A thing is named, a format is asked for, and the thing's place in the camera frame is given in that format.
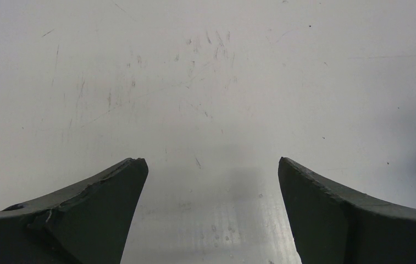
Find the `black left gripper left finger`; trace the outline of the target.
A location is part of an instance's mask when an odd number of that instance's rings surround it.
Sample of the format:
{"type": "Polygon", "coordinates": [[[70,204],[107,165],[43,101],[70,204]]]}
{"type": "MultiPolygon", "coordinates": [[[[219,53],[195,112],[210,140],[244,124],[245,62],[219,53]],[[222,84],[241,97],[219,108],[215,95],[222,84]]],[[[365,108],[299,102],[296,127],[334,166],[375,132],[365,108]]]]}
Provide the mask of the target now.
{"type": "Polygon", "coordinates": [[[143,158],[127,158],[1,210],[0,263],[120,263],[147,176],[143,158]]]}

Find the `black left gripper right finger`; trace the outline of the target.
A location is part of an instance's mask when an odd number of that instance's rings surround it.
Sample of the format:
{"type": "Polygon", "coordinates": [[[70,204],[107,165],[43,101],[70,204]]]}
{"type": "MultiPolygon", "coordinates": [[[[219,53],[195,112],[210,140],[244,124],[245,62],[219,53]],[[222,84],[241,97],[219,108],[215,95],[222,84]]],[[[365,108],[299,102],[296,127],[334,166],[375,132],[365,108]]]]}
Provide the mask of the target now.
{"type": "Polygon", "coordinates": [[[278,178],[302,263],[416,263],[416,209],[377,199],[283,157],[278,178]]]}

